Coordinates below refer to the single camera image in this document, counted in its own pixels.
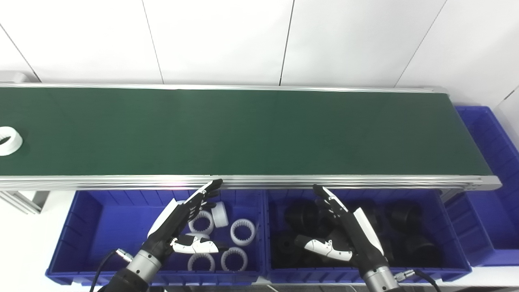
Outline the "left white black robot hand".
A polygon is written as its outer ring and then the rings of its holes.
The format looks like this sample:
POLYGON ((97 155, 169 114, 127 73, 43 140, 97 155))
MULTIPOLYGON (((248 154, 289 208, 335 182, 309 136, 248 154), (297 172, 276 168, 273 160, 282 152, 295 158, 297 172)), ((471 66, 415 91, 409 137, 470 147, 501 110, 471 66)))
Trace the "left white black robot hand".
POLYGON ((194 220, 204 208, 215 207, 209 198, 219 195, 222 179, 212 180, 196 190, 183 203, 172 200, 157 217, 149 231, 148 238, 140 251, 146 252, 161 264, 171 253, 222 253, 228 251, 225 243, 214 242, 206 238, 182 235, 186 225, 194 220))

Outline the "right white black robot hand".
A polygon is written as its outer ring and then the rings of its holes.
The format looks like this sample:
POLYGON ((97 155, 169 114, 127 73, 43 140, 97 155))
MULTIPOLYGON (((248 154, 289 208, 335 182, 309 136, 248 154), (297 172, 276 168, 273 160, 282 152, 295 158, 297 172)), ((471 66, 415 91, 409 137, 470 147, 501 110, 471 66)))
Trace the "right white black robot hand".
POLYGON ((297 235, 294 243, 307 251, 350 262, 361 274, 389 267, 381 243, 362 208, 349 208, 328 188, 313 185, 315 194, 322 198, 335 229, 325 238, 297 235))

